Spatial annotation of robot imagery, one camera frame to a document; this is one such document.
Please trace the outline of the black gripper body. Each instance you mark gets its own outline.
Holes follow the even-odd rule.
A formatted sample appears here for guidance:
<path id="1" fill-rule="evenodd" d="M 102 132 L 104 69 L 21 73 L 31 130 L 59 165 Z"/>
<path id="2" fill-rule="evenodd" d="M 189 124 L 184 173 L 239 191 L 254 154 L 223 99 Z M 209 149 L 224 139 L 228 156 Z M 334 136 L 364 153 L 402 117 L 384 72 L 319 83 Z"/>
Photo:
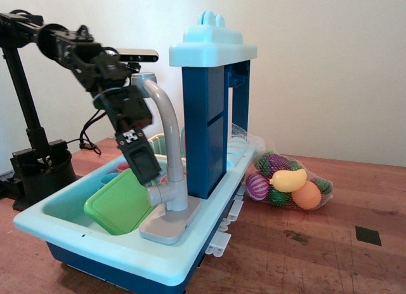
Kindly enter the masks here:
<path id="1" fill-rule="evenodd" d="M 152 124 L 153 116 L 141 91 L 135 86 L 99 91 L 93 105 L 104 110 L 117 134 Z"/>

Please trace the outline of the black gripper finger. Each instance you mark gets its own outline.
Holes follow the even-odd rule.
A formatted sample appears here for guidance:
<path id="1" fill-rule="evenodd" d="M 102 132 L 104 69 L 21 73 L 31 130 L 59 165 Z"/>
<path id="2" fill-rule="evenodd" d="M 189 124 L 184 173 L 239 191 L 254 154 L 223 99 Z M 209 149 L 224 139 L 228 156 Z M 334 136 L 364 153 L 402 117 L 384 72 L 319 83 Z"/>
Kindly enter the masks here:
<path id="1" fill-rule="evenodd" d="M 115 140 L 139 183 L 147 184 L 159 176 L 161 168 L 141 129 L 117 132 Z"/>

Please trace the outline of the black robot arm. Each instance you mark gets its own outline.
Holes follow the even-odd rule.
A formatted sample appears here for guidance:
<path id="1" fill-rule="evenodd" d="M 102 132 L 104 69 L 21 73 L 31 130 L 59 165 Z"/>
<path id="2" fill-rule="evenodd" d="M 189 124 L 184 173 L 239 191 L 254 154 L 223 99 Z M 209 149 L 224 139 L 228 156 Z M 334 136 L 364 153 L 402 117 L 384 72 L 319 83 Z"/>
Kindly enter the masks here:
<path id="1" fill-rule="evenodd" d="M 86 26 L 76 31 L 45 24 L 42 16 L 15 10 L 1 15 L 1 49 L 27 125 L 28 149 L 13 154 L 17 188 L 13 208 L 23 211 L 77 180 L 64 140 L 50 142 L 40 124 L 23 69 L 20 48 L 34 43 L 48 59 L 68 69 L 109 118 L 115 141 L 139 182 L 158 176 L 159 164 L 143 129 L 153 117 L 131 76 L 143 62 L 156 62 L 154 50 L 115 49 L 97 43 Z"/>

